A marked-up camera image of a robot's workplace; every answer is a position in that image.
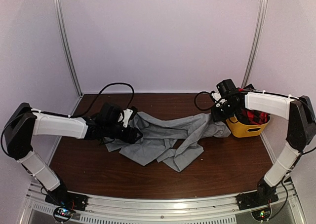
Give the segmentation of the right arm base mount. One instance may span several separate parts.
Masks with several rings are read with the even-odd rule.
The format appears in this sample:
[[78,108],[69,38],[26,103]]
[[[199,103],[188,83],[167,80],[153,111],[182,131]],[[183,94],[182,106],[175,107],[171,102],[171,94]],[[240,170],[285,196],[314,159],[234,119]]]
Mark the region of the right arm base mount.
[[261,206],[268,206],[269,204],[277,201],[278,195],[276,193],[272,193],[267,197],[263,197],[259,195],[258,191],[252,191],[249,193],[241,192],[236,196],[236,202],[240,211]]

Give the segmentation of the grey long sleeve shirt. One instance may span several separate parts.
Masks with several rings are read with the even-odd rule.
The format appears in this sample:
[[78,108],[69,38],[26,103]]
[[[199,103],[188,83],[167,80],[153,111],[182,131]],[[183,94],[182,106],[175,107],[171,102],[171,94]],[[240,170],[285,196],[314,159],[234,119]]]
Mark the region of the grey long sleeve shirt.
[[163,162],[177,172],[183,171],[203,152],[199,145],[203,138],[226,138],[230,130],[223,122],[214,122],[210,114],[200,113],[174,120],[160,120],[145,112],[139,112],[129,123],[138,128],[143,137],[135,144],[118,139],[109,142],[109,152],[119,153],[146,166],[152,161]]

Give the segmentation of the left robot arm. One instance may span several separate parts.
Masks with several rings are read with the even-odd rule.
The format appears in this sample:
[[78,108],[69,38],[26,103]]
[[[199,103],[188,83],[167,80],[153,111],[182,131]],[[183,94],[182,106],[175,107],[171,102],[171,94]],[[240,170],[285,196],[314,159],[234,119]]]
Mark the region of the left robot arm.
[[136,114],[135,107],[123,110],[110,103],[92,116],[45,112],[21,103],[4,126],[0,142],[4,153],[38,180],[53,202],[67,206],[72,199],[66,185],[37,153],[33,142],[42,142],[45,137],[69,137],[89,141],[108,138],[134,144],[143,136],[129,124]]

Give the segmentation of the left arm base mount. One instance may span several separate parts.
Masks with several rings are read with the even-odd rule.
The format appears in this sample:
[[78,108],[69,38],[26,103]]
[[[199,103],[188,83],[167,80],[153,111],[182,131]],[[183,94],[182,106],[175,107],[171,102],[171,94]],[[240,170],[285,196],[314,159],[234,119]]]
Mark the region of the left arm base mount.
[[45,197],[47,203],[78,211],[85,211],[87,201],[88,196],[68,191],[49,191]]

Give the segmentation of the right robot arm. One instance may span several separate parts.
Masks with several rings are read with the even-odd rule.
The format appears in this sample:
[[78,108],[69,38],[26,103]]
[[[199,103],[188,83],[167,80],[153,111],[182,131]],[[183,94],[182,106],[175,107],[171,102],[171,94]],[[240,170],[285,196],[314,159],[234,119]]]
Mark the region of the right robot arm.
[[260,179],[253,201],[265,204],[281,181],[307,153],[316,135],[316,116],[308,96],[295,97],[236,87],[231,79],[218,83],[210,93],[214,121],[225,122],[237,138],[273,135],[276,149],[272,167]]

